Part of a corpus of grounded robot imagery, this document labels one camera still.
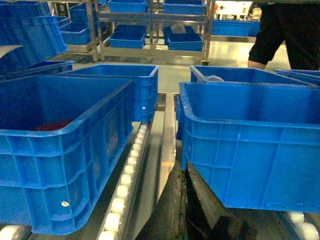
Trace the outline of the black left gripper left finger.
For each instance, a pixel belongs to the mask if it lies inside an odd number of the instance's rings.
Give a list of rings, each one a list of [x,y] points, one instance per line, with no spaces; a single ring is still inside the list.
[[[136,236],[137,240],[184,240],[186,237],[186,175],[177,161],[160,198]]]

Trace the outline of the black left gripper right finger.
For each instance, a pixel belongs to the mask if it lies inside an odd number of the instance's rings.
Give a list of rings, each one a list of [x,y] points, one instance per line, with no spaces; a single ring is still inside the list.
[[[256,227],[234,216],[191,162],[186,165],[186,232],[189,240],[255,240]]]

